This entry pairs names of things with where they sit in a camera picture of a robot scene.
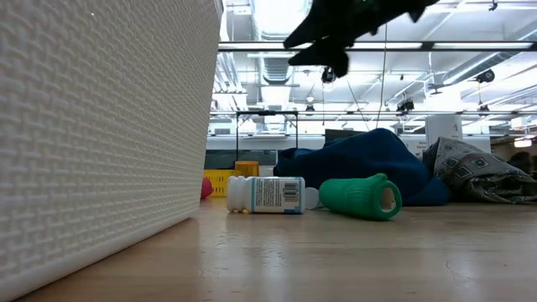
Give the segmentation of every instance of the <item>blue fabric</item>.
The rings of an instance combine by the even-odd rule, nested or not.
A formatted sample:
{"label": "blue fabric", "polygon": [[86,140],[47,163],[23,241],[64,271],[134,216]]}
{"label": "blue fabric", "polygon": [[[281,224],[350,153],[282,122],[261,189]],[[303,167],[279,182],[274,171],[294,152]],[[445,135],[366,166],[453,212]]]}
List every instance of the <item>blue fabric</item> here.
{"label": "blue fabric", "polygon": [[403,206],[443,206],[450,191],[392,132],[375,129],[325,144],[320,150],[281,151],[275,176],[301,176],[319,189],[325,180],[366,178],[384,173],[399,187]]}

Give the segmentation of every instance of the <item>barcode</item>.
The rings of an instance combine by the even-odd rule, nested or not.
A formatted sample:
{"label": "barcode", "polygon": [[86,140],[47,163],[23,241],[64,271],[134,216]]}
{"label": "barcode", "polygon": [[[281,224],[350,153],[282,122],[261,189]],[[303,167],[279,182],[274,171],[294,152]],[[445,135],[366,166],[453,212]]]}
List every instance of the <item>barcode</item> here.
{"label": "barcode", "polygon": [[297,202],[298,201],[298,184],[285,183],[284,185],[284,202]]}

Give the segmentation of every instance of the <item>white textured wall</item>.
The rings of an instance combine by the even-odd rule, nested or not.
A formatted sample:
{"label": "white textured wall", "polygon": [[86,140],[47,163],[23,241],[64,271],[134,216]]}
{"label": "white textured wall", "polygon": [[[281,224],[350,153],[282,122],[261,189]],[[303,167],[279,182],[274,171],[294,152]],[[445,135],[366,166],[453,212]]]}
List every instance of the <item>white textured wall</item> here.
{"label": "white textured wall", "polygon": [[196,211],[220,13],[0,1],[0,301]]}

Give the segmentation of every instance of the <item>white plastic bottle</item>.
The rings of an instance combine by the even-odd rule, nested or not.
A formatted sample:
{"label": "white plastic bottle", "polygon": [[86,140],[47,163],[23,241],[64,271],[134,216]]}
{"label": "white plastic bottle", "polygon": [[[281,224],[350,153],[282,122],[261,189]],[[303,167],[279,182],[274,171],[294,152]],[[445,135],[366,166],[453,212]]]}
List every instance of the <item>white plastic bottle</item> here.
{"label": "white plastic bottle", "polygon": [[226,199],[229,211],[302,214],[305,182],[301,177],[232,176],[227,181]]}

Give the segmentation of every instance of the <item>green cylinder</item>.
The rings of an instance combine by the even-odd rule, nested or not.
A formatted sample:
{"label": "green cylinder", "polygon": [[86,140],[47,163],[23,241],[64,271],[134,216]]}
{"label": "green cylinder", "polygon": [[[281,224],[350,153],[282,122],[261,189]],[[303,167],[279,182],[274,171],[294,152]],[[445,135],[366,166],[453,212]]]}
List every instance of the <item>green cylinder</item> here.
{"label": "green cylinder", "polygon": [[335,213],[372,221],[387,221],[401,210],[401,194],[385,174],[366,179],[327,180],[319,201]]}

